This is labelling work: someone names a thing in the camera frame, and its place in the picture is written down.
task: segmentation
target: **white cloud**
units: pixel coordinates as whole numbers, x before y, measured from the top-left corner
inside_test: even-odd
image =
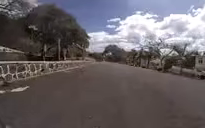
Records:
[[[119,21],[121,21],[121,18],[113,18],[108,20],[107,22],[119,22]]]
[[[92,49],[100,51],[107,44],[124,44],[122,48],[129,49],[143,43],[145,38],[165,38],[172,42],[192,42],[191,48],[205,50],[205,5],[195,9],[191,6],[185,14],[170,14],[159,17],[155,14],[138,11],[121,20],[115,18],[108,22],[118,22],[114,28],[115,34],[107,32],[90,33]]]
[[[107,27],[107,28],[116,28],[115,25],[110,25],[110,24],[108,24],[106,27]]]

